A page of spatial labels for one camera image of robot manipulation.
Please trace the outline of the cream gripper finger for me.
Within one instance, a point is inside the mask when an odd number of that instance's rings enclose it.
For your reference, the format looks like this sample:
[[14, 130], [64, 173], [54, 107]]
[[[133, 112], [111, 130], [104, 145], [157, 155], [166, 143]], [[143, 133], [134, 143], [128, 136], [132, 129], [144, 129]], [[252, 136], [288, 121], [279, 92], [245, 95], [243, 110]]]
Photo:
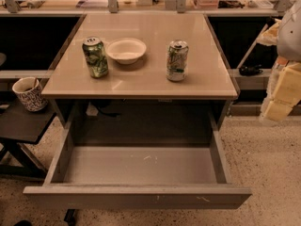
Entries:
[[279, 24], [280, 19], [270, 19], [257, 37], [256, 42], [264, 46], [276, 45]]
[[301, 101], [301, 64], [289, 63], [272, 70], [267, 97], [262, 103], [262, 117], [269, 121], [283, 121]]

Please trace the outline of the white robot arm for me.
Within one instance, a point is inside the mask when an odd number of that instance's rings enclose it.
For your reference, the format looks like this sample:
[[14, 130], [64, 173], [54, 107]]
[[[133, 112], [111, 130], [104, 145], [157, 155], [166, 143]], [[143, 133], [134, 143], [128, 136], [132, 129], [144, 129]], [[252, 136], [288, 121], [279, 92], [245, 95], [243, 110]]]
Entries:
[[276, 20], [259, 35], [257, 43], [277, 47], [260, 114], [263, 124], [274, 125], [301, 101], [301, 0], [295, 1], [282, 20]]

